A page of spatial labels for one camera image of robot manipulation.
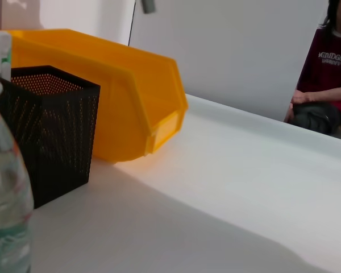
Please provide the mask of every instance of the white partition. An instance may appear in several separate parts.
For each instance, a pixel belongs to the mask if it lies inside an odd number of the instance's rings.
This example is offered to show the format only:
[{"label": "white partition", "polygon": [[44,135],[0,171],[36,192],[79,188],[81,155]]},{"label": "white partition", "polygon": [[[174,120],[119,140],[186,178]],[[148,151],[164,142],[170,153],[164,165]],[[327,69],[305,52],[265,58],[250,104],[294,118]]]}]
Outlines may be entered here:
[{"label": "white partition", "polygon": [[155,0],[131,46],[177,60],[186,92],[282,121],[327,0]]},{"label": "white partition", "polygon": [[3,0],[3,29],[70,28],[128,44],[135,0]]}]

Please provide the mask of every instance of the plastic water bottle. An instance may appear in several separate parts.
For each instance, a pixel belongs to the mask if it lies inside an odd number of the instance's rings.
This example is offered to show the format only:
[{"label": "plastic water bottle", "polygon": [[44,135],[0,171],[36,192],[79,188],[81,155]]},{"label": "plastic water bottle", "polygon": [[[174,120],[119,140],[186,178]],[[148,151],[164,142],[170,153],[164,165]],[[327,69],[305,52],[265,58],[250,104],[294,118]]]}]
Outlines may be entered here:
[{"label": "plastic water bottle", "polygon": [[28,220],[32,211],[27,170],[18,146],[0,116],[0,273],[30,272]]}]

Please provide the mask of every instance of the white tabletop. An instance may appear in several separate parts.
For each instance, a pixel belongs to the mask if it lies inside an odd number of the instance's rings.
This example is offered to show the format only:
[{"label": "white tabletop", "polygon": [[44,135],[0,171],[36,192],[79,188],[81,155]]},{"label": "white tabletop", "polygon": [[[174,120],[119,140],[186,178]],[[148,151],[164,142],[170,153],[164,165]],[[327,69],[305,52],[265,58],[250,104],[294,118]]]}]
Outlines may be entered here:
[{"label": "white tabletop", "polygon": [[341,273],[341,140],[188,100],[157,153],[35,212],[33,272]]}]

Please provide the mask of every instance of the person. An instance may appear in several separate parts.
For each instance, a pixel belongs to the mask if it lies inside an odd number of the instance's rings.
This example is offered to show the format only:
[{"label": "person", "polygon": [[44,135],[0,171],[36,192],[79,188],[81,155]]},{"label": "person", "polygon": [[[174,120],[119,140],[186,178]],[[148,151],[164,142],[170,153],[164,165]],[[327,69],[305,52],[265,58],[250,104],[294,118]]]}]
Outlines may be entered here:
[{"label": "person", "polygon": [[313,39],[288,122],[323,134],[341,125],[341,0],[329,0],[327,18]]}]

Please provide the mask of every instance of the maroon t-shirt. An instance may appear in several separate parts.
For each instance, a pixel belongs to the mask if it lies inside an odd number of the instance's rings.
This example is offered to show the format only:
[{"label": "maroon t-shirt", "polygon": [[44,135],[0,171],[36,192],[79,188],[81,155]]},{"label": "maroon t-shirt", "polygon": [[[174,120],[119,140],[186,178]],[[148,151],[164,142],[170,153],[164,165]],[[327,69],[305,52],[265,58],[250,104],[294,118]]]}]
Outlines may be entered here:
[{"label": "maroon t-shirt", "polygon": [[[341,37],[333,35],[326,41],[324,30],[317,30],[297,89],[318,92],[341,87]],[[341,111],[341,101],[334,101]]]}]

